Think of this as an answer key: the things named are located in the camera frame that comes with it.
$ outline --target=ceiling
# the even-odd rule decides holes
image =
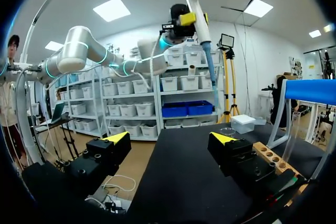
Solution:
[[[12,34],[18,34],[22,52],[24,39],[30,24],[45,0],[26,0],[17,15]],[[28,62],[38,63],[49,57],[52,51],[44,47],[53,40],[64,43],[68,30],[75,25],[87,26],[95,38],[102,38],[124,30],[154,23],[166,23],[169,8],[185,0],[122,0],[131,15],[105,22],[92,9],[108,0],[53,0],[39,19],[28,50]],[[314,0],[262,0],[274,8],[263,18],[224,9],[221,6],[244,10],[250,0],[200,0],[209,19],[222,22],[252,25],[287,38],[301,48],[311,43],[330,39],[331,34],[312,39],[308,33],[327,24]]]

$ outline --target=person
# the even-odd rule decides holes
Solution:
[[[280,76],[277,79],[277,88],[272,91],[273,96],[273,103],[274,107],[271,114],[271,123],[275,124],[275,120],[277,118],[277,113],[279,109],[279,102],[280,102],[280,95],[281,95],[281,87],[282,87],[282,81],[285,80],[285,76]],[[291,107],[294,108],[295,111],[298,111],[299,105],[298,102],[294,99],[291,99]],[[286,110],[286,104],[284,107],[284,111],[282,112],[279,128],[284,129],[287,125],[287,110]]]
[[[17,35],[11,36],[9,39],[8,63],[14,64],[14,57],[19,46],[20,38]],[[26,151],[22,143],[22,139],[17,128],[17,117],[14,107],[14,85],[13,82],[5,82],[0,90],[0,123],[3,127],[5,141],[14,161],[20,162],[22,166],[27,166]]]

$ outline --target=man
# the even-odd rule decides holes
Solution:
[[[17,35],[11,36],[8,42],[8,63],[14,64],[14,57],[19,46],[20,38]],[[14,85],[12,82],[5,82],[0,88],[0,123],[4,130],[5,140],[10,154],[14,161],[27,166],[27,156],[20,134],[17,130],[17,117],[14,106]]]

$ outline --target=ceiling panel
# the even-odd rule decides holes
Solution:
[[[259,19],[259,17],[250,15],[248,13],[241,13],[241,15],[239,15],[239,17],[236,19],[235,23],[241,24],[241,25],[246,25],[246,26],[251,26],[258,19]]]
[[[245,10],[251,0],[227,0],[225,7]]]

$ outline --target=blue storage bin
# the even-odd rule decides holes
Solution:
[[[78,75],[75,73],[69,74],[69,83],[73,83],[78,81]]]
[[[175,116],[186,116],[187,106],[185,102],[165,103],[162,106],[162,116],[164,118],[172,118]]]
[[[61,78],[59,78],[59,85],[60,86],[66,86],[67,85],[67,76],[62,76]]]
[[[188,115],[212,114],[213,105],[207,101],[187,102]]]

